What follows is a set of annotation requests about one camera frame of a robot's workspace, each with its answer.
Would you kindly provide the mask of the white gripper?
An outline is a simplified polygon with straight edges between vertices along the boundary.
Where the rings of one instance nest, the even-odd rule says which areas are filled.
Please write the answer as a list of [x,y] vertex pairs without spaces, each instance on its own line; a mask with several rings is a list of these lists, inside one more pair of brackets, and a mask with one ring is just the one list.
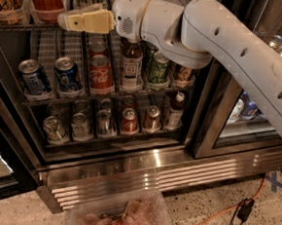
[[108,34],[115,29],[131,43],[141,40],[141,22],[151,0],[110,0],[111,11],[101,9],[102,3],[69,10],[57,16],[60,27],[70,31]]

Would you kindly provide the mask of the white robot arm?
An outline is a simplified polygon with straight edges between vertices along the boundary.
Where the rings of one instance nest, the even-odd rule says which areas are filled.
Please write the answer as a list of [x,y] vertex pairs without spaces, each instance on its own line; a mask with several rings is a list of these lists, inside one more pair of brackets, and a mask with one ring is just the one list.
[[111,0],[60,14],[60,27],[117,33],[152,43],[171,61],[198,69],[218,60],[259,106],[282,138],[282,57],[216,0],[180,6],[162,0]]

